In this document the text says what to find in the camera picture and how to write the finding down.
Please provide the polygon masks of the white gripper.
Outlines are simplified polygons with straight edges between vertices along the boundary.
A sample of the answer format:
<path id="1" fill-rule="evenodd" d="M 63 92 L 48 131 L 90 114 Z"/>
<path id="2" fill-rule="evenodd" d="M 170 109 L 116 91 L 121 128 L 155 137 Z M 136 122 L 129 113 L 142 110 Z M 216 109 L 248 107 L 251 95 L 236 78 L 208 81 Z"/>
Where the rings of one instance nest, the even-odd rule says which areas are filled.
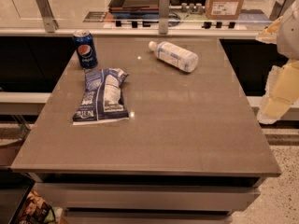
<path id="1" fill-rule="evenodd" d="M 277 44 L 278 52 L 289 58 L 282 67 L 272 67 L 265 95 L 259 104 L 257 120 L 261 124 L 273 124 L 299 100 L 299 0 L 295 0 L 283 16 L 265 27 L 255 39 L 265 44 Z"/>

